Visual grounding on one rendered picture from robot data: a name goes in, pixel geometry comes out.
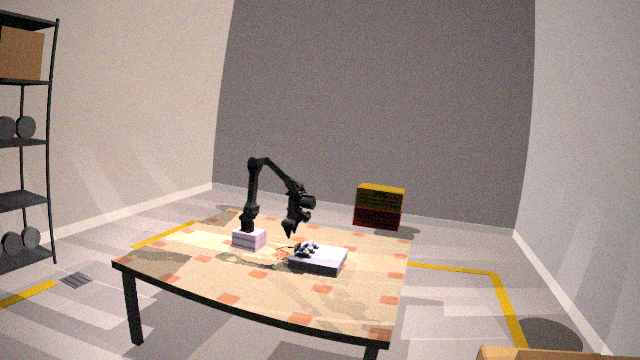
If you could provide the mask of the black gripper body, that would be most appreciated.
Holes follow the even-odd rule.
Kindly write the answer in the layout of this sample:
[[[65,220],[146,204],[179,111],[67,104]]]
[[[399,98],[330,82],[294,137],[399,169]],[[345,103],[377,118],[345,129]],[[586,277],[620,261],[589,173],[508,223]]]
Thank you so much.
[[[295,221],[299,221],[298,218],[296,217],[296,213],[298,212],[298,209],[301,209],[300,207],[290,207],[288,206],[286,208],[287,210],[287,216],[284,218],[284,220],[281,222],[282,226],[287,226],[287,227],[294,227],[295,226]]]

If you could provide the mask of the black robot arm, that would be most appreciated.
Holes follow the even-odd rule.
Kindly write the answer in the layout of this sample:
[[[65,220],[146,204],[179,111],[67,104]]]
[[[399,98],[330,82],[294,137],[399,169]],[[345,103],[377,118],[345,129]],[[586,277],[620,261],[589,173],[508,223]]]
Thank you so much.
[[[273,156],[269,157],[252,157],[247,161],[250,173],[247,202],[243,207],[243,213],[238,217],[241,220],[240,232],[251,233],[254,231],[254,219],[258,216],[259,206],[256,203],[258,176],[263,165],[268,165],[275,174],[277,174],[284,182],[289,190],[284,195],[289,196],[288,206],[300,207],[296,213],[296,217],[303,223],[307,223],[311,219],[311,212],[302,211],[302,208],[314,210],[316,206],[315,195],[308,195],[303,182],[297,177],[288,173]],[[300,191],[300,192],[299,192]],[[300,210],[300,211],[299,211]]]

